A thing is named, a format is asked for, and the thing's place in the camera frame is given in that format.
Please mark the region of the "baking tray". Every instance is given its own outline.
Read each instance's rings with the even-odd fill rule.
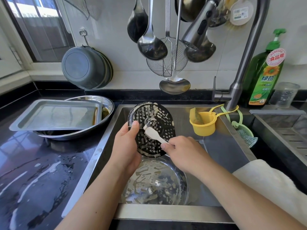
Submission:
[[[98,124],[102,104],[96,101],[34,101],[11,125],[11,131],[83,130]]]

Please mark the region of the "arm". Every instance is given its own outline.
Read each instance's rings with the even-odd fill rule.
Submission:
[[[240,229],[307,229],[291,215],[217,164],[191,137],[179,136],[161,147],[181,170],[201,180]]]
[[[127,123],[121,128],[108,163],[56,230],[109,229],[121,193],[141,162],[134,140],[138,130],[137,121],[130,131]]]

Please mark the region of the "clear glass cup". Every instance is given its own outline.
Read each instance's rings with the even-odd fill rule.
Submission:
[[[279,108],[289,108],[300,87],[300,85],[290,82],[278,83],[269,104]]]

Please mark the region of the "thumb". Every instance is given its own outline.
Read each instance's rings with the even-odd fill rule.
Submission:
[[[164,150],[167,154],[172,154],[173,151],[175,150],[174,146],[172,146],[171,144],[169,143],[163,143],[161,144],[161,148],[162,150]]]
[[[139,129],[140,129],[140,124],[138,123],[138,121],[133,121],[131,129],[127,134],[132,135],[133,138],[135,138]]]

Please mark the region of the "hand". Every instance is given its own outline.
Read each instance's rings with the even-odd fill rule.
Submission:
[[[135,137],[139,131],[138,121],[132,123],[130,131],[126,122],[117,132],[109,162],[117,166],[128,179],[133,175],[141,162],[141,154],[137,152]]]
[[[209,154],[192,137],[177,136],[161,144],[174,164],[182,171],[197,176],[199,166],[212,161]]]

